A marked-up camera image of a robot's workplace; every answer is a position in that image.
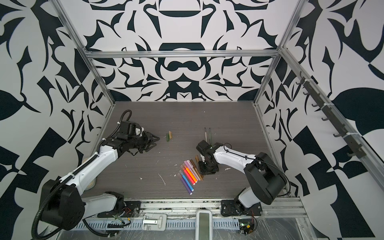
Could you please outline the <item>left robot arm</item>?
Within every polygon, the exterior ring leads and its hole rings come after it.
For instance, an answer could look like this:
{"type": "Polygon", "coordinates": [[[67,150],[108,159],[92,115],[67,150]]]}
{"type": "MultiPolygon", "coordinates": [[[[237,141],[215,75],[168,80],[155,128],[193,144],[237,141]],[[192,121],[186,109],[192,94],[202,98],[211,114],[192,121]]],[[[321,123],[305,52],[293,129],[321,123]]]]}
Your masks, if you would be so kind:
{"type": "Polygon", "coordinates": [[[111,191],[87,198],[82,195],[92,181],[124,153],[136,150],[142,154],[157,145],[160,138],[132,122],[131,116],[131,110],[124,111],[116,129],[99,142],[90,158],[64,177],[43,185],[31,229],[34,240],[47,240],[61,230],[73,229],[80,222],[95,235],[109,236],[92,229],[86,219],[98,214],[121,216],[126,208],[124,196],[111,191]]]}

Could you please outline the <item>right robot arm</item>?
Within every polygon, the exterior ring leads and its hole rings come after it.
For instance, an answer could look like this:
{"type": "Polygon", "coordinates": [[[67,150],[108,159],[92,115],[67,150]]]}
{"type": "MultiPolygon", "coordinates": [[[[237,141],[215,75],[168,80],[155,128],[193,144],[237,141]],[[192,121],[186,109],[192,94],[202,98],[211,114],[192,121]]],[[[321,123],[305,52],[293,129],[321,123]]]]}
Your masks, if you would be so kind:
{"type": "Polygon", "coordinates": [[[285,173],[266,153],[245,154],[221,143],[210,145],[205,140],[198,143],[196,149],[202,157],[199,162],[202,175],[217,173],[219,165],[245,174],[250,186],[235,197],[236,212],[248,210],[259,203],[270,205],[289,183],[285,173]]]}

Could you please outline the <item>lilac marker pen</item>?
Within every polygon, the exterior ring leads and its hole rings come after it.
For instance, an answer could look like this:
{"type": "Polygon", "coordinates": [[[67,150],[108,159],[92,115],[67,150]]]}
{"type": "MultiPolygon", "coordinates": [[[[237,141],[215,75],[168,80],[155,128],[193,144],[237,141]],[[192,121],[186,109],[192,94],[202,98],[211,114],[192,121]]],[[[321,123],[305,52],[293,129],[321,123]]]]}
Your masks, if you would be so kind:
{"type": "Polygon", "coordinates": [[[196,182],[198,182],[200,180],[200,178],[197,175],[197,173],[195,172],[193,166],[188,161],[184,161],[184,163],[187,166],[187,168],[190,170],[191,174],[194,176],[196,182]]]}

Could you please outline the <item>orange marker pen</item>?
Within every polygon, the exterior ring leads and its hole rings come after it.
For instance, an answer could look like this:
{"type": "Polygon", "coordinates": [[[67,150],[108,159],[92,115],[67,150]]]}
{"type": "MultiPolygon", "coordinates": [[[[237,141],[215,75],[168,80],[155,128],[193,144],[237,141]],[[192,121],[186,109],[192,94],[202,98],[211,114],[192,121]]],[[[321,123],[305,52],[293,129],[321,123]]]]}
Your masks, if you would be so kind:
{"type": "Polygon", "coordinates": [[[188,175],[191,177],[191,179],[193,180],[194,183],[197,183],[198,180],[196,179],[196,177],[192,174],[192,172],[190,171],[190,169],[188,167],[185,167],[185,170],[187,171],[188,175]]]}

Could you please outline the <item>pink cream marker pen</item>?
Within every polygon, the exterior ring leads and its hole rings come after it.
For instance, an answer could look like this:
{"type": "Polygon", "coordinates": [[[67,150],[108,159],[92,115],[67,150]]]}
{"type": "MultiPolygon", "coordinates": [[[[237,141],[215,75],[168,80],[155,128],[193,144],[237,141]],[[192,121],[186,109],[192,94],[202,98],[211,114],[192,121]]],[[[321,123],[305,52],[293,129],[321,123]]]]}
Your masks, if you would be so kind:
{"type": "Polygon", "coordinates": [[[192,170],[192,172],[193,172],[194,175],[196,176],[197,180],[200,181],[200,180],[199,180],[199,177],[197,176],[197,173],[196,173],[195,170],[194,170],[194,167],[191,165],[190,160],[187,160],[187,164],[189,165],[190,169],[192,170]]]}

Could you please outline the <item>red marker pen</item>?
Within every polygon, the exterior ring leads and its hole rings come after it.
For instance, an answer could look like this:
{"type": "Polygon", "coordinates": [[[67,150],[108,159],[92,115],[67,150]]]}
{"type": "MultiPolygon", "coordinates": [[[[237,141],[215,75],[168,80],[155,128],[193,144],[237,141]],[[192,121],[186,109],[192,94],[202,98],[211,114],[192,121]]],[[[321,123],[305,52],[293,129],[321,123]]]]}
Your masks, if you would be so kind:
{"type": "Polygon", "coordinates": [[[186,175],[186,177],[189,179],[189,181],[191,182],[192,185],[195,185],[196,182],[194,181],[194,179],[192,178],[192,176],[190,175],[190,172],[188,172],[188,170],[186,168],[183,168],[183,172],[184,174],[186,175]]]}

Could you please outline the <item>purple marker pen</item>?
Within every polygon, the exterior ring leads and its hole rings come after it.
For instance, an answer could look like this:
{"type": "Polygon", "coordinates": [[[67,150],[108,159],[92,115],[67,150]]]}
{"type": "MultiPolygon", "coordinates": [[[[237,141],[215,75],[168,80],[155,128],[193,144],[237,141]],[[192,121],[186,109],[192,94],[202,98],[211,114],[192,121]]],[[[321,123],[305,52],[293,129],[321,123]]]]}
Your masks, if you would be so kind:
{"type": "Polygon", "coordinates": [[[193,191],[190,189],[190,187],[188,186],[187,182],[184,180],[184,178],[182,177],[182,175],[178,174],[178,177],[180,178],[182,184],[184,185],[184,187],[185,187],[186,190],[188,191],[189,195],[192,195],[192,194],[193,194],[193,191]]]}

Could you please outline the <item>white handheld device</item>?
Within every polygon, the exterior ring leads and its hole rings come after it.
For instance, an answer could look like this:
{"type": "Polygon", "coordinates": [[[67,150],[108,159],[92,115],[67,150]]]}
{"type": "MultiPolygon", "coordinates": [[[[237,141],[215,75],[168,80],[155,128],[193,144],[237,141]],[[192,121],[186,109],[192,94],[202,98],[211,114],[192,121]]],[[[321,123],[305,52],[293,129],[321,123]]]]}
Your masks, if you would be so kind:
{"type": "Polygon", "coordinates": [[[213,214],[209,210],[198,210],[196,212],[195,240],[213,239],[213,214]]]}

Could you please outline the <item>small circuit board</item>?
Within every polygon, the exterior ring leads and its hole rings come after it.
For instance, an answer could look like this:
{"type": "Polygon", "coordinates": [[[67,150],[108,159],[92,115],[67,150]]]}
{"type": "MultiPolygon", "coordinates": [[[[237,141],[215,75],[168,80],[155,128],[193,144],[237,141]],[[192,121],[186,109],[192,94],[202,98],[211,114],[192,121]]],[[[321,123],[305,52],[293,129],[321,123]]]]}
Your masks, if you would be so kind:
{"type": "Polygon", "coordinates": [[[243,235],[249,235],[254,232],[258,227],[256,218],[239,220],[239,232],[243,235]]]}

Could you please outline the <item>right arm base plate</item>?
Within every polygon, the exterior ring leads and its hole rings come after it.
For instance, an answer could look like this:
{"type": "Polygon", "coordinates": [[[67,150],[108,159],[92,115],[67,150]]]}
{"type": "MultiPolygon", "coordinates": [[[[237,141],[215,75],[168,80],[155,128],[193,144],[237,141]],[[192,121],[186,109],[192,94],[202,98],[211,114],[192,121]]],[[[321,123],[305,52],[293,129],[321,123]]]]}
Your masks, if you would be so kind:
{"type": "Polygon", "coordinates": [[[250,208],[244,207],[239,201],[221,200],[221,215],[223,217],[231,216],[261,216],[262,206],[260,203],[253,205],[250,208]]]}

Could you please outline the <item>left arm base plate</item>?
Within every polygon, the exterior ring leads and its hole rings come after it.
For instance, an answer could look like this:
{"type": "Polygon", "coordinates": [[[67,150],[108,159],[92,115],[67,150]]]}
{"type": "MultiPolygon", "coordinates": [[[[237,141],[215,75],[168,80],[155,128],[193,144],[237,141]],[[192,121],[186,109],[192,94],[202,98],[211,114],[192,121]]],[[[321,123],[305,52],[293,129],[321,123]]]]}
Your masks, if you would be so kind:
{"type": "Polygon", "coordinates": [[[121,218],[130,218],[138,215],[141,210],[140,201],[124,201],[118,202],[115,208],[109,212],[97,214],[98,218],[114,218],[119,216],[121,218]]]}

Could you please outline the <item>white latch bracket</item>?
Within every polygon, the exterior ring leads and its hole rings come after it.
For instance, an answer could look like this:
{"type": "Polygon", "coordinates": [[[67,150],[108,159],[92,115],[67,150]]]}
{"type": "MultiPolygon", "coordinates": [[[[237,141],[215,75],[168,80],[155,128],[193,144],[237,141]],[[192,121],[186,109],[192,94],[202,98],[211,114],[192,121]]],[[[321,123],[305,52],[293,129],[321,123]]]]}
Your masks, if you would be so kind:
{"type": "Polygon", "coordinates": [[[144,214],[142,222],[143,231],[165,231],[167,226],[166,214],[144,214]]]}

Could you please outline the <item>aluminium frame crossbar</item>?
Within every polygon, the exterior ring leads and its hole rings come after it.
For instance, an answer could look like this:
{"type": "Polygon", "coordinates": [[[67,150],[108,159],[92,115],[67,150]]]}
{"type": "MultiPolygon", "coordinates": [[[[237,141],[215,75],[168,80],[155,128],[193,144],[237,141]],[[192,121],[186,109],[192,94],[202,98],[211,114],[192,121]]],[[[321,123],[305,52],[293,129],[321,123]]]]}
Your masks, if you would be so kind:
{"type": "Polygon", "coordinates": [[[185,51],[85,51],[89,59],[187,58],[187,57],[274,57],[277,50],[185,50],[185,51]]]}

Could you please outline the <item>wall hook rail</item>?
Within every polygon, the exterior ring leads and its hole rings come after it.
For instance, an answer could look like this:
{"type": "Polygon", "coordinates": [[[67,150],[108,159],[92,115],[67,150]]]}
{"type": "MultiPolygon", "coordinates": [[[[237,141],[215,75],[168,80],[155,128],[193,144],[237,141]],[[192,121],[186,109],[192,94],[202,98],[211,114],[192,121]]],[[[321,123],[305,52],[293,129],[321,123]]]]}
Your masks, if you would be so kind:
{"type": "Polygon", "coordinates": [[[347,153],[347,155],[349,157],[357,157],[358,159],[367,156],[367,153],[363,149],[362,142],[357,138],[358,133],[353,131],[351,127],[348,127],[345,120],[342,120],[342,114],[336,106],[331,103],[316,82],[313,79],[306,79],[302,76],[302,72],[300,72],[300,78],[297,85],[302,85],[307,91],[304,95],[311,96],[315,101],[315,104],[312,104],[312,106],[324,113],[325,118],[322,118],[322,121],[329,121],[337,131],[333,136],[335,138],[342,138],[351,149],[352,152],[347,153]]]}

